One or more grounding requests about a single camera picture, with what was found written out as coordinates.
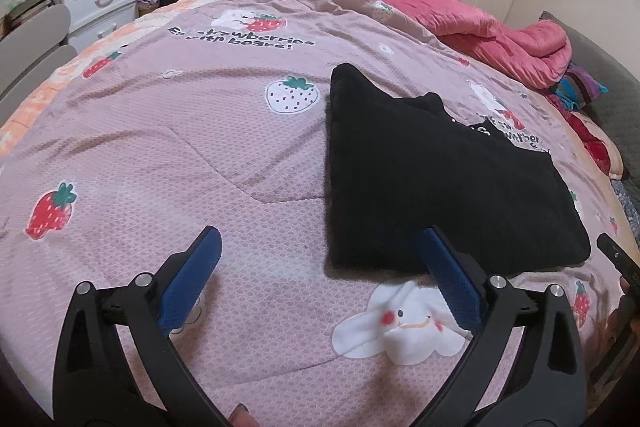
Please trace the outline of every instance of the finger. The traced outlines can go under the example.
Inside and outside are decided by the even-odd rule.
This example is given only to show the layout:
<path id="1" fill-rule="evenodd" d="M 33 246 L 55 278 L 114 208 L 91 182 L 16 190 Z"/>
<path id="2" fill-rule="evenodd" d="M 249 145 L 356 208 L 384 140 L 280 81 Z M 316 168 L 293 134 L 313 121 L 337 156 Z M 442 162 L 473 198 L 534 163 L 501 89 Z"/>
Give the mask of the finger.
<path id="1" fill-rule="evenodd" d="M 242 403 L 239 403 L 236 409 L 231 413 L 229 421 L 234 427 L 260 427 L 258 422 L 249 414 L 248 409 Z"/>

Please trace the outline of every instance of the red strawberry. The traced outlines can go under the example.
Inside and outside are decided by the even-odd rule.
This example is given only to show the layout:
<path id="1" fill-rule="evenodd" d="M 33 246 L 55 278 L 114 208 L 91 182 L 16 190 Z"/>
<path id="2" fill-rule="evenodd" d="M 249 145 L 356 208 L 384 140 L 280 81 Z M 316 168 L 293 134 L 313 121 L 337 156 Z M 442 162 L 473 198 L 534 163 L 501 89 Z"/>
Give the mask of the red strawberry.
<path id="1" fill-rule="evenodd" d="M 251 32 L 272 32 L 278 28 L 284 28 L 287 21 L 282 18 L 273 17 L 271 15 L 260 15 L 254 22 L 247 25 L 247 29 Z"/>
<path id="2" fill-rule="evenodd" d="M 589 295 L 584 287 L 584 283 L 582 281 L 576 281 L 575 284 L 578 286 L 578 290 L 575 294 L 574 317 L 575 322 L 578 324 L 578 329 L 580 329 L 587 321 L 587 313 L 589 313 L 589 309 L 591 308 L 591 301 L 589 300 Z"/>
<path id="3" fill-rule="evenodd" d="M 49 230 L 62 230 L 71 218 L 71 203 L 77 196 L 71 191 L 73 185 L 61 183 L 58 190 L 40 198 L 31 214 L 29 226 L 25 230 L 32 239 L 42 239 Z"/>
<path id="4" fill-rule="evenodd" d="M 121 55 L 120 52 L 113 52 L 108 57 L 104 57 L 103 59 L 98 60 L 95 64 L 93 64 L 92 66 L 89 66 L 82 72 L 82 77 L 89 78 L 92 74 L 97 73 L 107 64 L 109 64 L 110 62 L 113 62 L 116 58 L 120 57 L 120 55 Z"/>

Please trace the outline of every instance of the hot pink quilt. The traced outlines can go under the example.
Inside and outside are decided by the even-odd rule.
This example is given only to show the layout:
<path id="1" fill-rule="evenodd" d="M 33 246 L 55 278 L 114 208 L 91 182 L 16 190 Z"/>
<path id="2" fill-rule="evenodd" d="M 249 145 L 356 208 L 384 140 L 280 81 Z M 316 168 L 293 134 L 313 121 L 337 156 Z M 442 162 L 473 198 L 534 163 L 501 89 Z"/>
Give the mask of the hot pink quilt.
<path id="1" fill-rule="evenodd" d="M 417 20 L 447 46 L 534 89 L 555 84 L 571 60 L 566 33 L 551 21 L 512 30 L 459 0 L 382 1 Z"/>

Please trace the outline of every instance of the strawberry print blanket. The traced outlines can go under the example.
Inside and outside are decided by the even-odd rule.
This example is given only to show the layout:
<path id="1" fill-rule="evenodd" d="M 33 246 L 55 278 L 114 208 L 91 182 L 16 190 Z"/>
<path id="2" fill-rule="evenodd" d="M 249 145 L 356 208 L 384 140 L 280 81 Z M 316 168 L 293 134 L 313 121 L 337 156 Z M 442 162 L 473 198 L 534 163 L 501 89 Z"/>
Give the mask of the strawberry print blanket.
<path id="1" fill-rule="evenodd" d="M 222 259 L 172 339 L 223 412 L 243 402 L 263 427 L 382 427 L 428 404 L 469 338 L 433 281 L 327 263 L 326 111 L 342 62 L 393 96 L 437 92 L 456 120 L 490 118 L 517 146 L 548 150 L 592 244 L 615 234 L 615 195 L 543 97 L 380 0 L 220 0 L 119 53 L 61 90 L 0 169 L 0 347 L 48 410 L 75 285 L 129 283 L 206 225 Z M 616 229 L 623 242 L 630 231 Z M 564 286 L 593 360 L 620 297 L 595 247 L 584 266 L 514 283 Z"/>

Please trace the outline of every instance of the colorful striped cushion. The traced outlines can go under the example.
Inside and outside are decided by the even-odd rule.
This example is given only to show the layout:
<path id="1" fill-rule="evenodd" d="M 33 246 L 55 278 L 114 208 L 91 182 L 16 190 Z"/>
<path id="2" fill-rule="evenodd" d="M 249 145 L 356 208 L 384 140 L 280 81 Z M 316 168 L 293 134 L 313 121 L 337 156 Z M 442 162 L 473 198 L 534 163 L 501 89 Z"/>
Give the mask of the colorful striped cushion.
<path id="1" fill-rule="evenodd" d="M 577 111 L 598 99 L 609 89 L 597 83 L 593 77 L 574 63 L 569 63 L 566 73 L 552 88 L 569 111 Z"/>

